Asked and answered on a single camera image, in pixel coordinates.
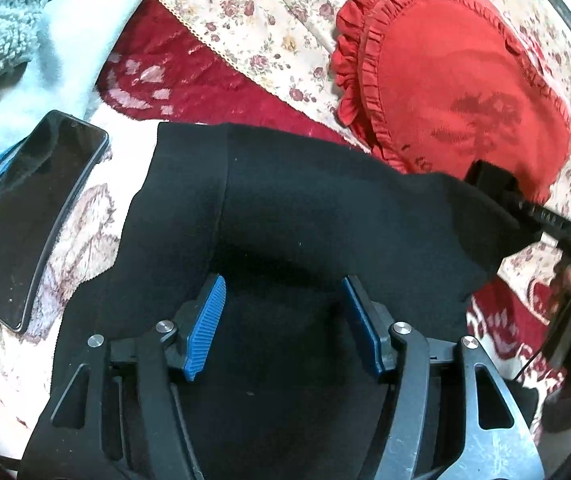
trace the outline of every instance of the silver bolt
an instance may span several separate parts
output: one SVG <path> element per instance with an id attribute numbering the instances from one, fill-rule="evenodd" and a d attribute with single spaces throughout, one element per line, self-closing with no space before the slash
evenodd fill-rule
<path id="1" fill-rule="evenodd" d="M 156 331 L 160 334 L 167 334 L 168 332 L 172 332 L 174 330 L 174 323 L 172 323 L 168 319 L 164 319 L 163 321 L 159 321 L 156 324 Z"/>
<path id="2" fill-rule="evenodd" d="M 88 338 L 88 346 L 92 348 L 100 347 L 105 341 L 105 338 L 101 334 L 94 334 Z"/>
<path id="3" fill-rule="evenodd" d="M 476 339 L 474 336 L 471 336 L 471 335 L 463 336 L 461 338 L 461 342 L 463 343 L 463 346 L 465 346 L 466 348 L 469 348 L 470 350 L 473 350 L 473 349 L 479 347 L 479 340 Z"/>
<path id="4" fill-rule="evenodd" d="M 397 321 L 394 325 L 392 325 L 392 328 L 394 329 L 394 332 L 401 335 L 406 335 L 412 332 L 412 327 L 405 321 Z"/>

